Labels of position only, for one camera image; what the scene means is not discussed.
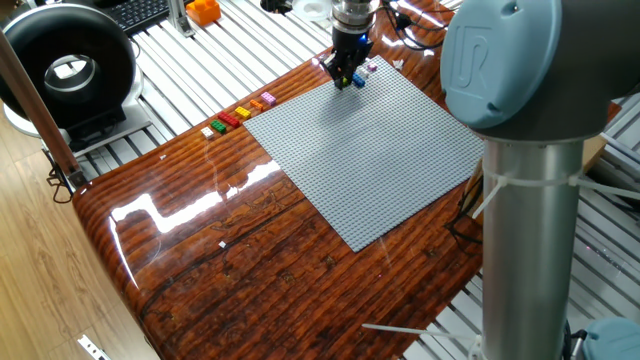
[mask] orange lego brick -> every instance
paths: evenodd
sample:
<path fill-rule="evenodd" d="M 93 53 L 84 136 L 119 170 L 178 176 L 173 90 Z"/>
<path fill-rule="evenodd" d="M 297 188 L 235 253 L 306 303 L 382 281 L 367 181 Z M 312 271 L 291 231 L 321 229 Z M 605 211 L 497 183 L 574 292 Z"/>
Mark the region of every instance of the orange lego brick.
<path fill-rule="evenodd" d="M 220 4 L 216 0 L 195 0 L 187 4 L 187 15 L 200 26 L 220 19 Z"/>
<path fill-rule="evenodd" d="M 264 110 L 264 106 L 255 100 L 249 101 L 249 104 L 260 111 Z"/>

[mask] yellow lego brick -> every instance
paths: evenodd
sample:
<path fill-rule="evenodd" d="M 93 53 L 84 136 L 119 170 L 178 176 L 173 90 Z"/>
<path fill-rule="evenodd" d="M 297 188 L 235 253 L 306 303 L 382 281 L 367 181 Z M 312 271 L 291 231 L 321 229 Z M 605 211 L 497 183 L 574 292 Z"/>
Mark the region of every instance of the yellow lego brick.
<path fill-rule="evenodd" d="M 251 118 L 251 111 L 243 108 L 242 106 L 238 106 L 236 114 L 240 115 L 245 120 L 249 120 Z"/>

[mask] glossy wooden tabletop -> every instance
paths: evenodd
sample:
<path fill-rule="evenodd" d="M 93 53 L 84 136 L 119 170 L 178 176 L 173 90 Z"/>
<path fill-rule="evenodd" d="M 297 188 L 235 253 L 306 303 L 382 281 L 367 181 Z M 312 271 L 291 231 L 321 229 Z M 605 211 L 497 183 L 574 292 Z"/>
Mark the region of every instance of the glossy wooden tabletop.
<path fill-rule="evenodd" d="M 415 20 L 414 10 L 433 8 L 400 4 Z M 403 59 L 402 73 L 444 105 L 440 52 L 407 50 L 381 15 L 372 55 Z M 431 17 L 447 23 L 451 14 Z M 327 81 L 309 61 L 226 111 L 241 105 L 256 115 L 248 103 L 264 90 L 282 103 Z M 356 254 L 244 127 L 207 141 L 203 126 L 74 197 L 115 287 L 164 359 L 387 359 L 416 336 L 362 323 L 426 328 L 479 270 L 481 256 L 465 255 L 443 228 L 461 186 Z M 460 231 L 480 235 L 470 221 Z"/>

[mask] metal grating floor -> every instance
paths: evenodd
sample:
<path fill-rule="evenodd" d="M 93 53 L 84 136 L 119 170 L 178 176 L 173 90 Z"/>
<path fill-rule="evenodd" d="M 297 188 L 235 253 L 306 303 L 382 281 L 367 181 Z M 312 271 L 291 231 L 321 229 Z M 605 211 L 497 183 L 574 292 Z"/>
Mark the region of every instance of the metal grating floor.
<path fill-rule="evenodd" d="M 93 179 L 153 150 L 331 46 L 328 21 L 221 0 L 222 19 L 184 38 L 167 21 L 131 37 L 152 125 L 78 158 Z"/>
<path fill-rule="evenodd" d="M 450 8 L 462 0 L 441 3 Z M 132 37 L 144 73 L 140 106 L 152 126 L 79 159 L 89 178 L 127 163 L 275 80 L 331 46 L 329 22 L 308 23 L 295 14 L 267 14 L 258 0 L 219 0 L 219 25 L 186 39 L 166 21 Z M 622 111 L 596 168 L 627 186 L 640 184 L 640 95 L 618 101 Z M 615 197 L 581 190 L 568 316 L 572 329 L 606 316 L 640 323 L 640 219 Z M 482 330 L 482 272 L 428 327 L 457 334 Z M 422 336 L 407 360 L 464 360 L 469 344 Z"/>

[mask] red lego brick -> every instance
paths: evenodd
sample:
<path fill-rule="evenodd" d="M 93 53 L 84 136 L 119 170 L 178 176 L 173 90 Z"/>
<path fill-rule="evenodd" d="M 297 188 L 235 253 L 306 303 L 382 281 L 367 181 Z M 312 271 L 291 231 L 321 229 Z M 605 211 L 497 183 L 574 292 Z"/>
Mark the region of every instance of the red lego brick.
<path fill-rule="evenodd" d="M 233 116 L 225 112 L 218 114 L 218 119 L 226 122 L 227 124 L 233 126 L 234 128 L 237 128 L 238 126 L 240 126 L 240 122 L 238 121 L 238 119 L 234 118 Z"/>

